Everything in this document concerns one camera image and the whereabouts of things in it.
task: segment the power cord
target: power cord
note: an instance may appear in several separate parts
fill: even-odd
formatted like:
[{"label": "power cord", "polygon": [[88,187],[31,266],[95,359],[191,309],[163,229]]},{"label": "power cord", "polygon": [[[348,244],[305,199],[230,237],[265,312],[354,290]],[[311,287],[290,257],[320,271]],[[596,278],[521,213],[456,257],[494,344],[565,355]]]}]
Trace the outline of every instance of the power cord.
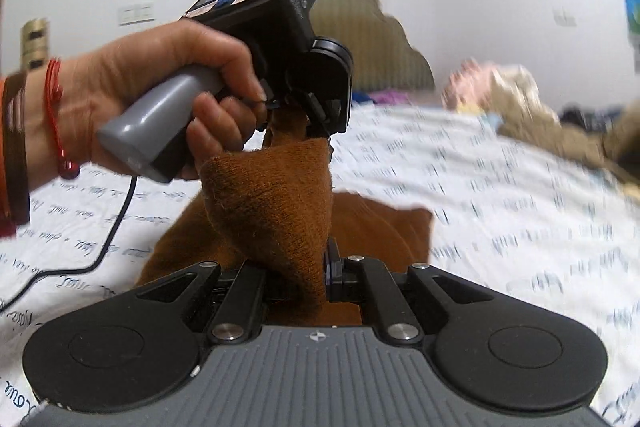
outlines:
[{"label": "power cord", "polygon": [[113,241],[113,237],[116,235],[116,232],[118,231],[118,228],[120,227],[120,224],[124,219],[124,215],[127,212],[127,209],[129,208],[129,205],[133,198],[133,193],[136,190],[137,182],[138,182],[138,178],[136,176],[132,176],[131,181],[129,183],[129,192],[127,192],[127,196],[124,198],[124,203],[122,204],[122,208],[118,213],[118,217],[116,217],[116,220],[113,222],[113,225],[111,226],[111,230],[109,231],[107,235],[107,239],[102,245],[102,249],[100,250],[98,257],[90,266],[87,266],[85,268],[69,268],[66,270],[61,270],[61,269],[43,270],[39,273],[36,273],[36,275],[31,277],[31,279],[29,279],[29,282],[26,285],[24,285],[22,289],[13,298],[9,299],[5,304],[0,306],[0,314],[7,311],[7,309],[13,306],[19,299],[21,299],[24,296],[24,294],[27,293],[36,282],[38,282],[41,279],[44,279],[45,277],[52,277],[54,275],[82,275],[85,273],[92,272],[98,266],[100,266],[100,263],[102,263],[102,261],[104,260],[104,256],[107,255],[107,252],[109,251],[109,246],[111,245],[111,241]]}]

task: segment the brown wristband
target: brown wristband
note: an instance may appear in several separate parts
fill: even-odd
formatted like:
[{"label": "brown wristband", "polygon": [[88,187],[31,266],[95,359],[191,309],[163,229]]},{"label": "brown wristband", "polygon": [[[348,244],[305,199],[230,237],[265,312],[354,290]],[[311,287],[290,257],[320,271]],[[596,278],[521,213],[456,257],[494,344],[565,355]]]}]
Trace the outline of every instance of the brown wristband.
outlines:
[{"label": "brown wristband", "polygon": [[4,173],[12,221],[20,226],[29,222],[29,179],[24,145],[24,71],[4,81],[2,94],[2,149]]}]

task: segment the pile of clothes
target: pile of clothes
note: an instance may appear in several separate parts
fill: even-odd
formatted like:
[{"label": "pile of clothes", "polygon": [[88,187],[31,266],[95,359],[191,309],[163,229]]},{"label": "pile of clothes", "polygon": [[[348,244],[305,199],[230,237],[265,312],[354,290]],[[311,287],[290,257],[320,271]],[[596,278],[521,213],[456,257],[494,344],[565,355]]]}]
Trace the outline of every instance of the pile of clothes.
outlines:
[{"label": "pile of clothes", "polygon": [[457,112],[497,114],[502,119],[498,134],[609,171],[626,195],[640,199],[640,100],[602,113],[571,107],[559,118],[540,101],[538,86],[524,67],[471,59],[449,77],[442,105]]}]

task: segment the white bed sheet with writing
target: white bed sheet with writing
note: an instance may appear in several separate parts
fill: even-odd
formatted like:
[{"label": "white bed sheet with writing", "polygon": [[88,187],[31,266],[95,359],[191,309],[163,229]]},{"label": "white bed sheet with writing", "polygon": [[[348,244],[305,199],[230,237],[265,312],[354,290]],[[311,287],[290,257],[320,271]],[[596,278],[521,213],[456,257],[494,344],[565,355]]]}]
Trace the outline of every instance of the white bed sheet with writing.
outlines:
[{"label": "white bed sheet with writing", "polygon": [[[257,148],[256,134],[248,148]],[[640,208],[596,176],[497,137],[482,118],[418,107],[355,107],[332,140],[336,190],[433,211],[432,263],[568,315],[602,338],[609,369],[593,408],[612,425],[640,419]],[[0,242],[0,298],[37,270],[90,264],[129,179],[94,166],[33,194],[31,224]],[[24,344],[44,322],[129,289],[197,182],[140,180],[102,265],[38,282],[0,317],[0,425],[35,399]]]}]

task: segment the silver bolt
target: silver bolt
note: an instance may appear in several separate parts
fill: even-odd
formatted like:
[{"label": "silver bolt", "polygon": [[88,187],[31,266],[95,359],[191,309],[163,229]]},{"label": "silver bolt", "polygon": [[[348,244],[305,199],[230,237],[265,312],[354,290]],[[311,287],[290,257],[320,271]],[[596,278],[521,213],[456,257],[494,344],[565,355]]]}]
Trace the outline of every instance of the silver bolt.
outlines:
[{"label": "silver bolt", "polygon": [[213,328],[213,336],[221,341],[234,341],[242,337],[242,326],[231,323],[216,324]]},{"label": "silver bolt", "polygon": [[411,324],[391,324],[388,328],[386,328],[386,332],[390,337],[397,339],[399,341],[410,341],[411,339],[418,336],[418,328],[412,326]]}]

